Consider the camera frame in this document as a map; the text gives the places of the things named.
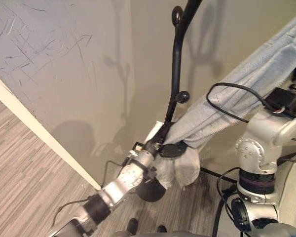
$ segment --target wall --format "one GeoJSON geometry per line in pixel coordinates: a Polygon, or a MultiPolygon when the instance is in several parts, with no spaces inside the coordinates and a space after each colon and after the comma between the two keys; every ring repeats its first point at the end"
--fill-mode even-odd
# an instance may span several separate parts
{"type": "MultiPolygon", "coordinates": [[[[155,120],[164,120],[174,38],[171,12],[175,5],[185,4],[185,0],[132,1],[135,100],[141,102],[136,104],[136,138],[143,139],[155,120]]],[[[181,90],[190,92],[189,104],[294,16],[296,0],[204,0],[183,45],[181,90]]],[[[176,118],[187,107],[180,105],[176,118]]],[[[234,144],[244,128],[238,124],[215,136],[203,151],[201,165],[216,172],[236,166],[234,144]]]]}
{"type": "Polygon", "coordinates": [[[99,183],[133,143],[129,0],[0,0],[0,78],[99,183]]]}

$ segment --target person's foot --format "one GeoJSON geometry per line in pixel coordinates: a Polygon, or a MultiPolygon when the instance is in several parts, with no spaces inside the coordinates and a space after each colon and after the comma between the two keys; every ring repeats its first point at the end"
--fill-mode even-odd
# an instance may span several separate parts
{"type": "Polygon", "coordinates": [[[138,220],[132,218],[129,220],[127,225],[127,231],[130,232],[132,235],[135,235],[138,229],[138,220]]]}
{"type": "Polygon", "coordinates": [[[167,233],[167,228],[163,225],[158,226],[158,233],[167,233]]]}

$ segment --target floor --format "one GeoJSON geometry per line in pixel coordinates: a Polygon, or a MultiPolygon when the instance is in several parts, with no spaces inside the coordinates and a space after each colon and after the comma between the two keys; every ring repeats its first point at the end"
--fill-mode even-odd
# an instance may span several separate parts
{"type": "MultiPolygon", "coordinates": [[[[130,194],[93,236],[124,230],[133,217],[139,219],[138,233],[155,232],[163,224],[169,231],[210,236],[219,202],[216,180],[201,172],[193,184],[184,189],[175,185],[155,203],[130,194]]],[[[221,188],[229,186],[222,180],[221,188]]],[[[58,206],[94,192],[0,102],[0,237],[45,236],[58,206]]],[[[76,207],[66,207],[58,218],[76,207]]]]}

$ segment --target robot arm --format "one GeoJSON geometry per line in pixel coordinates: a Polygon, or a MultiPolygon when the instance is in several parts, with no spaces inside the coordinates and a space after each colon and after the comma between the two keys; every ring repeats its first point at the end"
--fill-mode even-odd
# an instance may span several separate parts
{"type": "Polygon", "coordinates": [[[266,100],[279,111],[256,113],[237,141],[240,198],[232,201],[235,226],[257,237],[278,222],[275,173],[282,146],[296,134],[296,82],[288,90],[276,88],[266,100]]]}
{"type": "Polygon", "coordinates": [[[48,237],[90,236],[122,202],[123,198],[139,186],[149,174],[151,163],[169,131],[171,123],[165,123],[152,139],[147,141],[138,153],[132,153],[118,177],[92,196],[84,206],[80,206],[75,215],[55,225],[48,237]]]}

